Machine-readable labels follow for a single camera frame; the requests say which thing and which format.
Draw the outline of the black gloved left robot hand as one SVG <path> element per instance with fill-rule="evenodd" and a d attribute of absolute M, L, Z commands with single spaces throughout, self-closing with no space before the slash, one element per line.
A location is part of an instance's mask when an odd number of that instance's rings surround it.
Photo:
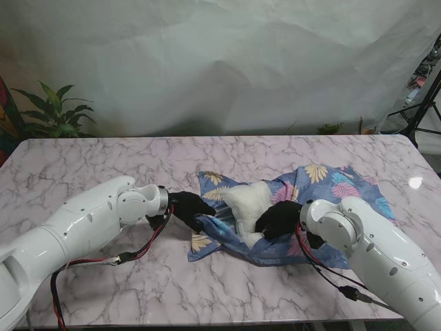
<path fill-rule="evenodd" d="M 203 230 L 202 225 L 197 221 L 196 216 L 206 214 L 214 216 L 216 210 L 206 204 L 197 194 L 182 191 L 168 194 L 169 202 L 173 205 L 173 214 L 183 221 L 196 233 Z"/>

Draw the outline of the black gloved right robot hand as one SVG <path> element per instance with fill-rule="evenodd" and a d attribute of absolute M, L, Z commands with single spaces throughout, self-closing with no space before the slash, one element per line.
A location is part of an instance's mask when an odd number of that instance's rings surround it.
<path fill-rule="evenodd" d="M 293 233 L 300 219 L 302 205 L 294 201 L 281 201 L 266 210 L 256 221 L 255 232 L 266 240 Z"/>

